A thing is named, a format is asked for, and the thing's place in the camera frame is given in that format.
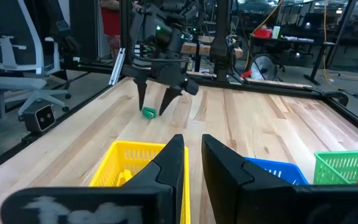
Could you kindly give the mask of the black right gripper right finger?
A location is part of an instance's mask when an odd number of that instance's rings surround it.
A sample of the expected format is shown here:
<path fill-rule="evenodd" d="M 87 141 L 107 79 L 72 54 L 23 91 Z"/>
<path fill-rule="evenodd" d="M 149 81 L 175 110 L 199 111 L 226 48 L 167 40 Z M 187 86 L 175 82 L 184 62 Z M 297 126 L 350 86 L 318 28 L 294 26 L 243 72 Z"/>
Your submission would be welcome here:
<path fill-rule="evenodd" d="M 294 192 L 285 180 L 202 135 L 204 178 L 217 224 L 290 224 Z"/>

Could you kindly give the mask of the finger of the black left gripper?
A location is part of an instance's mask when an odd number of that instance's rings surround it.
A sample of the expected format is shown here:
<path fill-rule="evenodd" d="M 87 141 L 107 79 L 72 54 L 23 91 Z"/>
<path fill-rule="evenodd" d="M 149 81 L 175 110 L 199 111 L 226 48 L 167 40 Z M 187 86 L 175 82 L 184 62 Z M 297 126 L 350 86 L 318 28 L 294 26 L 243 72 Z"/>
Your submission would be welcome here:
<path fill-rule="evenodd" d="M 145 92 L 147 89 L 147 77 L 138 76 L 134 78 L 134 83 L 137 85 L 137 91 L 139 96 L 139 110 L 141 111 L 144 105 Z"/>
<path fill-rule="evenodd" d="M 160 105 L 159 115 L 162 115 L 163 112 L 167 109 L 169 104 L 177 97 L 181 95 L 181 89 L 169 87 L 165 90 L 162 103 Z"/>

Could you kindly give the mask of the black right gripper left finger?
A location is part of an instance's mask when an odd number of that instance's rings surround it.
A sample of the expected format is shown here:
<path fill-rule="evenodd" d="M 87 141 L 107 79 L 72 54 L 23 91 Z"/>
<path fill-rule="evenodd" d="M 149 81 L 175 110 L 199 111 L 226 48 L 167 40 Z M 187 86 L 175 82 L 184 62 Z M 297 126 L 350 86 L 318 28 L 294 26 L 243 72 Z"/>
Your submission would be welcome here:
<path fill-rule="evenodd" d="M 180 224 L 185 175 L 185 145 L 174 135 L 140 172 L 122 187 L 139 192 L 128 209 L 135 224 Z"/>

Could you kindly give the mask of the green mini stapler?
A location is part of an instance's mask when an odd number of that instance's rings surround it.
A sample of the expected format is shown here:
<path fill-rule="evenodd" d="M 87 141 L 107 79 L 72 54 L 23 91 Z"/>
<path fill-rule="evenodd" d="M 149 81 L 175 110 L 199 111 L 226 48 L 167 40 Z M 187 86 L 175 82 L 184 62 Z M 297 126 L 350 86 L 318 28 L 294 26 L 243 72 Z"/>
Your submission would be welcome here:
<path fill-rule="evenodd" d="M 142 115 L 147 119 L 154 119 L 157 117 L 157 112 L 153 108 L 143 107 L 141 112 L 142 112 Z"/>

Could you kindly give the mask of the silver aluminium bar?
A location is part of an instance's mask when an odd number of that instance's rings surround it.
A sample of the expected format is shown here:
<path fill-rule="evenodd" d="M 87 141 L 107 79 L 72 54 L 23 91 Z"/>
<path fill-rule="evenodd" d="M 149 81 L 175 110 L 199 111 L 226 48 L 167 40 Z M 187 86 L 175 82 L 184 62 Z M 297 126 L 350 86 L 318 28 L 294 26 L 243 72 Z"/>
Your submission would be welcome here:
<path fill-rule="evenodd" d="M 118 82 L 119 76 L 121 74 L 122 66 L 124 64 L 125 56 L 126 56 L 126 48 L 120 48 L 109 79 L 109 85 L 114 86 Z"/>

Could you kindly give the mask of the blue plastic basket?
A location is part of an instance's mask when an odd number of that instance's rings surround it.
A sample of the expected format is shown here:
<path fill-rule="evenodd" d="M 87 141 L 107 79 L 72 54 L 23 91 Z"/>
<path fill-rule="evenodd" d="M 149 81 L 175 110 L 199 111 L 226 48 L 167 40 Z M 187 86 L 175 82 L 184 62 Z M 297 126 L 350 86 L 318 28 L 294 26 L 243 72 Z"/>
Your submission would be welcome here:
<path fill-rule="evenodd" d="M 293 185 L 309 184 L 300 168 L 292 163 L 256 159 L 251 157 L 245 157 L 244 159 L 250 160 L 267 172 L 286 180 Z"/>

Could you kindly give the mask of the yellow plastic basket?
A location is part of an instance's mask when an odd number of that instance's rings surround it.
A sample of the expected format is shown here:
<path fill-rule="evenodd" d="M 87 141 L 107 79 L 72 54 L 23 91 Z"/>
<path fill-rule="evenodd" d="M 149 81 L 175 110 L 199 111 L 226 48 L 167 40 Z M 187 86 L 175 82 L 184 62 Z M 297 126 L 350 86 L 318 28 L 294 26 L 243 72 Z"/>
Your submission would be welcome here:
<path fill-rule="evenodd" d="M 90 187 L 120 187 L 140 172 L 163 148 L 164 144 L 114 141 L 98 166 Z M 184 155 L 183 195 L 180 224 L 191 224 L 190 168 L 188 148 Z"/>

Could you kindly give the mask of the person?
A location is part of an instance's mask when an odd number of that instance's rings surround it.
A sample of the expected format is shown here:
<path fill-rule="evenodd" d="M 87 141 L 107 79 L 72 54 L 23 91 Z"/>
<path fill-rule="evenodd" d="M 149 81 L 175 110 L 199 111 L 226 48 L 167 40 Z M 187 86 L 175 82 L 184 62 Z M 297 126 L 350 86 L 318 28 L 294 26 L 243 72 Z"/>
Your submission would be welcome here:
<path fill-rule="evenodd" d="M 99 0 L 103 19 L 104 34 L 111 48 L 113 62 L 117 58 L 120 49 L 120 5 L 118 0 Z"/>

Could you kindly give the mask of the round floor fan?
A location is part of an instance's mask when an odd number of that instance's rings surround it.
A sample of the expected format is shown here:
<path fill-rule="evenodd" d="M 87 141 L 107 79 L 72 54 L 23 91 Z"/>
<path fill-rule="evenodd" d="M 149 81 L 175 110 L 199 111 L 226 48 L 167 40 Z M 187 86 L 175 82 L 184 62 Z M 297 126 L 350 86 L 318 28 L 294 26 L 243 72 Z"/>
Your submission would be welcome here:
<path fill-rule="evenodd" d="M 277 66 L 268 54 L 257 54 L 250 64 L 250 77 L 256 80 L 277 80 Z"/>

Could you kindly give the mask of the red box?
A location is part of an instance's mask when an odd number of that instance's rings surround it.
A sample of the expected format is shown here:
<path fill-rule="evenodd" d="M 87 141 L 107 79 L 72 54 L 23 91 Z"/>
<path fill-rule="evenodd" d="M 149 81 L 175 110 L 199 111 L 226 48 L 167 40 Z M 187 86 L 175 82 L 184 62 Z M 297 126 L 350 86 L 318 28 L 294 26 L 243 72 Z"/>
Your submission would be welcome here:
<path fill-rule="evenodd" d="M 272 35 L 272 30 L 270 29 L 257 29 L 254 31 L 253 35 L 255 37 L 261 38 L 261 39 L 269 39 Z"/>

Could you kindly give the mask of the green plastic basket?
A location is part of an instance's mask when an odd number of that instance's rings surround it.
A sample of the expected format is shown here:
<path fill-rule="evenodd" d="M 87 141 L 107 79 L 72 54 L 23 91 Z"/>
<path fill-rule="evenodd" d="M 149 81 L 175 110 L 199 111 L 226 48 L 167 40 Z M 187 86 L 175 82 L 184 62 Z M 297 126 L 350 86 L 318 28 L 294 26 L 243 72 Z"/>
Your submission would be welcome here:
<path fill-rule="evenodd" d="M 358 151 L 316 152 L 316 185 L 349 185 L 358 180 Z"/>

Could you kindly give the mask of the white grey office chair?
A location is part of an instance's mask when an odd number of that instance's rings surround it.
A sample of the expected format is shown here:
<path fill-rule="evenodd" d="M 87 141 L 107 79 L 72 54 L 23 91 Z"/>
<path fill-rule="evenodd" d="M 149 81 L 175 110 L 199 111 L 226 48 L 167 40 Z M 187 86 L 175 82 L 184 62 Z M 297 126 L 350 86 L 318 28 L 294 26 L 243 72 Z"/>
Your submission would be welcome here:
<path fill-rule="evenodd" d="M 0 0 L 0 118 L 5 104 L 23 101 L 21 117 L 36 101 L 69 108 L 57 99 L 70 98 L 68 90 L 47 90 L 45 77 L 60 72 L 57 38 L 41 38 L 24 0 Z"/>

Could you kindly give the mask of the black table clamp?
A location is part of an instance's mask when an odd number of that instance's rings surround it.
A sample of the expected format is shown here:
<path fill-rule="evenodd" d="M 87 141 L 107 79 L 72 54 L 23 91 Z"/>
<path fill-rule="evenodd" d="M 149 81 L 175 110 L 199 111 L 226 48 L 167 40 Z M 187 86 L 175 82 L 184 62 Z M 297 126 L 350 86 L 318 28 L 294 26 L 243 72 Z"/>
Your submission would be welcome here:
<path fill-rule="evenodd" d="M 348 96 L 341 91 L 322 92 L 322 95 L 325 98 L 336 99 L 339 102 L 339 104 L 341 104 L 343 106 L 347 106 L 347 104 L 349 102 Z"/>

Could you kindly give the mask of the black desk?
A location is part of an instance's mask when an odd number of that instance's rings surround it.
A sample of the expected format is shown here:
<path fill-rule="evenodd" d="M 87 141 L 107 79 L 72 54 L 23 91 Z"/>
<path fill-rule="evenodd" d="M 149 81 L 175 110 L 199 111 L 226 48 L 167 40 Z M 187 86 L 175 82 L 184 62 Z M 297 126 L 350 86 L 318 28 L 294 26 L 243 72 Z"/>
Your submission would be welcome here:
<path fill-rule="evenodd" d="M 274 42 L 276 44 L 292 44 L 294 46 L 297 46 L 297 45 L 309 45 L 309 46 L 319 46 L 320 47 L 320 50 L 319 50 L 319 53 L 318 53 L 318 56 L 316 58 L 316 61 L 314 63 L 314 67 L 312 69 L 312 72 L 310 75 L 303 75 L 305 79 L 307 79 L 308 81 L 310 81 L 311 83 L 317 85 L 317 86 L 320 86 L 321 84 L 315 80 L 315 76 L 317 74 L 317 71 L 318 71 L 318 68 L 319 68 L 319 65 L 320 63 L 323 63 L 323 67 L 325 69 L 325 60 L 323 60 L 323 57 L 324 57 L 324 54 L 325 54 L 325 50 L 327 47 L 330 47 L 331 49 L 333 49 L 336 44 L 335 43 L 332 43 L 332 42 L 311 42 L 311 41 L 308 41 L 308 40 L 288 40 L 288 39 L 273 39 L 271 37 L 269 38 L 263 38 L 263 37 L 259 37 L 259 36 L 256 36 L 254 34 L 251 34 L 250 35 L 250 39 L 249 39 L 249 43 L 248 43 L 248 55 L 249 55 L 249 60 L 253 60 L 254 59 L 254 45 L 255 45 L 255 41 L 262 41 L 263 43 L 270 43 L 270 42 Z"/>

